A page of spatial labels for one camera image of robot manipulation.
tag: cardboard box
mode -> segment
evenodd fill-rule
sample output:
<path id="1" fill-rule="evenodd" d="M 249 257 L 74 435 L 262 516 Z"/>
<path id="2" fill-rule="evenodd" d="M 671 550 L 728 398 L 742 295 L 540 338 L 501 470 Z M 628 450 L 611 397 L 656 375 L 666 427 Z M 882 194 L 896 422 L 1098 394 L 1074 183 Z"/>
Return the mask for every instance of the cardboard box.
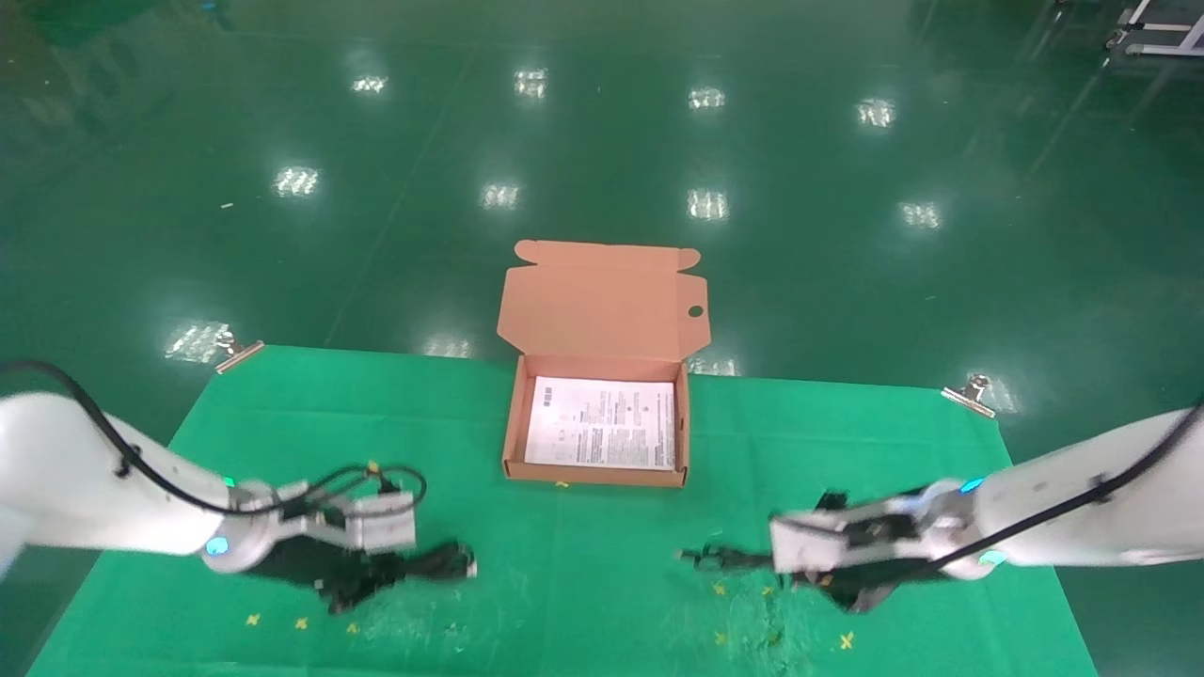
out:
<path id="1" fill-rule="evenodd" d="M 690 392 L 681 360 L 710 343 L 707 281 L 683 275 L 695 249 L 524 240 L 506 273 L 497 334 L 523 352 L 506 425 L 502 469 L 512 479 L 684 487 L 690 470 Z M 672 382 L 672 471 L 529 464 L 535 378 Z"/>

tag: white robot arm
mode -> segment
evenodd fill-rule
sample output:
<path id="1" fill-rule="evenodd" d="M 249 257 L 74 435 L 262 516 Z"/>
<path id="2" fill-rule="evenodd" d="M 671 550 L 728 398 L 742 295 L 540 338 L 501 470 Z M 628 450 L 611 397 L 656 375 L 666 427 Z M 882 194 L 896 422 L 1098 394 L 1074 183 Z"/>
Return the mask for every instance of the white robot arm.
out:
<path id="1" fill-rule="evenodd" d="M 907 581 L 982 578 L 1021 566 L 1138 566 L 1204 559 L 1200 407 L 1110 430 L 973 479 L 948 478 L 849 506 L 772 516 L 772 553 L 684 552 L 696 566 L 771 566 L 867 612 Z"/>
<path id="2" fill-rule="evenodd" d="M 55 367 L 18 366 L 30 365 L 76 399 L 0 398 L 0 577 L 26 543 L 196 554 L 217 572 L 317 589 L 337 613 L 407 575 L 476 573 L 472 552 L 454 541 L 397 552 L 415 544 L 413 508 L 426 493 L 413 469 L 349 466 L 314 484 L 231 487 L 100 412 Z M 396 471 L 418 479 L 417 495 L 388 478 Z M 342 485 L 327 489 L 335 481 Z M 343 498 L 366 482 L 379 484 L 376 495 Z"/>

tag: instruction sheet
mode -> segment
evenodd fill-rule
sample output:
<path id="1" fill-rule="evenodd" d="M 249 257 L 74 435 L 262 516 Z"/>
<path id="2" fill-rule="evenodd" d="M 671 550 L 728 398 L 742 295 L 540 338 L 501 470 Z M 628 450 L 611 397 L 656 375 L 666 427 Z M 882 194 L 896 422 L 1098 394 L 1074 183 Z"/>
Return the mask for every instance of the instruction sheet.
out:
<path id="1" fill-rule="evenodd" d="M 673 470 L 673 384 L 535 379 L 526 461 Z"/>

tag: box lid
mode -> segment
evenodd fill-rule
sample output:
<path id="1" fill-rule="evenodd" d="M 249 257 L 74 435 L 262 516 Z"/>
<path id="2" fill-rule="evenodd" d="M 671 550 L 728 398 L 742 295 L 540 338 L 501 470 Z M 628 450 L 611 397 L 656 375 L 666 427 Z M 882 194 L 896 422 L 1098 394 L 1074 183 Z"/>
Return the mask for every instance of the box lid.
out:
<path id="1" fill-rule="evenodd" d="M 497 334 L 530 355 L 680 361 L 710 343 L 696 249 L 523 240 Z"/>

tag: epoxy floor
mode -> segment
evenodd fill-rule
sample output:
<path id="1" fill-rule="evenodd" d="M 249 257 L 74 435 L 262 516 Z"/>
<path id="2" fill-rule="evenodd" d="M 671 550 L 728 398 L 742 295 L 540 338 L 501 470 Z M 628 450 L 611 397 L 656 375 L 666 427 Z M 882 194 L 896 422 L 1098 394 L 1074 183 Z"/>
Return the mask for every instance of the epoxy floor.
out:
<path id="1" fill-rule="evenodd" d="M 1204 64 L 1104 65 L 1120 6 L 0 6 L 0 357 L 60 364 L 163 440 L 220 324 L 512 359 L 494 328 L 524 237 L 700 249 L 696 371 L 984 372 L 1017 460 L 1204 387 Z M 17 564 L 0 672 L 89 561 Z M 1099 672 L 1197 675 L 1202 573 L 1063 572 Z"/>

